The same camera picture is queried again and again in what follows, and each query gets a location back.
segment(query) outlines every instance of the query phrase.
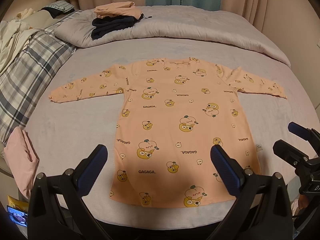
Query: blue gripper pad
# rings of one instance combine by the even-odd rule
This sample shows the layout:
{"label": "blue gripper pad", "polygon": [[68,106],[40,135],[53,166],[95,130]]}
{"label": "blue gripper pad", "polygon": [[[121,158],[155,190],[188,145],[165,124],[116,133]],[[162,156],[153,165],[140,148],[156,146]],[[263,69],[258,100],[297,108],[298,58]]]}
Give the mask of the blue gripper pad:
{"label": "blue gripper pad", "polygon": [[98,145],[87,159],[82,160],[79,164],[81,168],[76,179],[76,187],[79,196],[89,194],[93,184],[95,183],[100,171],[108,159],[108,150],[104,145]]}
{"label": "blue gripper pad", "polygon": [[304,128],[301,125],[298,125],[295,122],[289,123],[288,130],[289,132],[295,134],[296,136],[299,136],[300,138],[306,141],[311,140],[310,130],[308,130],[307,128]]}
{"label": "blue gripper pad", "polygon": [[[241,177],[243,177],[241,173],[239,174],[239,171],[242,171],[241,166],[231,159],[220,145],[211,147],[210,158],[229,194],[238,197],[241,193]],[[238,171],[234,169],[236,165],[240,167]]]}

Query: yellow package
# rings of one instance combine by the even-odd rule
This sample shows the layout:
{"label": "yellow package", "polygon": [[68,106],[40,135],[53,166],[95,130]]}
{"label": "yellow package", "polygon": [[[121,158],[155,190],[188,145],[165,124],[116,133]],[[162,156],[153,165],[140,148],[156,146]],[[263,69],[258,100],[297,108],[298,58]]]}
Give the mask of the yellow package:
{"label": "yellow package", "polygon": [[8,206],[28,213],[29,203],[15,199],[8,195]]}

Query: shirt sleeve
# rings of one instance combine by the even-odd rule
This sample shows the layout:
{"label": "shirt sleeve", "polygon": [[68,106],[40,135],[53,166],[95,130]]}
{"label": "shirt sleeve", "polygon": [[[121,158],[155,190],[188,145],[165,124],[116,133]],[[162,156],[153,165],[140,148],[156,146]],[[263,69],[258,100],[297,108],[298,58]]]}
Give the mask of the shirt sleeve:
{"label": "shirt sleeve", "polygon": [[241,67],[233,70],[219,64],[215,64],[215,67],[217,68],[217,75],[236,91],[287,98],[284,94],[284,88],[274,81],[246,72]]}
{"label": "shirt sleeve", "polygon": [[138,62],[112,65],[100,73],[74,80],[52,91],[49,99],[63,103],[127,92],[140,71]]}

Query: metal bolt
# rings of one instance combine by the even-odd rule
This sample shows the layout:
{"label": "metal bolt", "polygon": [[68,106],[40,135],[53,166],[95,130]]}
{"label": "metal bolt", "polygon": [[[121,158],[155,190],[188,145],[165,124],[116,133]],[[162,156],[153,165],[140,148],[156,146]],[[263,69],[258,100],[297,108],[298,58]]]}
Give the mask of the metal bolt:
{"label": "metal bolt", "polygon": [[64,173],[70,176],[73,173],[73,169],[67,169]]}
{"label": "metal bolt", "polygon": [[44,176],[44,173],[40,172],[38,175],[37,175],[37,179],[42,179]]}
{"label": "metal bolt", "polygon": [[279,172],[276,172],[275,176],[276,176],[277,179],[281,179],[282,178],[282,175]]}
{"label": "metal bolt", "polygon": [[248,176],[253,174],[253,171],[251,169],[245,169],[244,173],[247,174]]}

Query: black cloth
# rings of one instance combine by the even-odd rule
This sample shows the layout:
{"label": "black cloth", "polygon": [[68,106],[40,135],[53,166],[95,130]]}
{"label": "black cloth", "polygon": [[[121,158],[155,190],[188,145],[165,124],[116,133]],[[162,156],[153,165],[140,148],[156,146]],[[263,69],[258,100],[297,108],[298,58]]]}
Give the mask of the black cloth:
{"label": "black cloth", "polygon": [[92,31],[91,38],[96,40],[109,32],[132,27],[137,21],[133,16],[124,15],[118,15],[116,17],[106,16],[103,19],[95,18],[92,21],[92,25],[96,28]]}
{"label": "black cloth", "polygon": [[[41,10],[46,10],[50,13],[51,17],[54,19],[55,17],[57,17],[58,15],[60,14],[63,14],[64,12],[59,10],[59,9],[56,9],[56,8],[52,8],[52,7],[43,7]],[[71,10],[68,10],[67,12],[65,13],[71,13],[71,12],[74,12],[75,9],[72,8]]]}

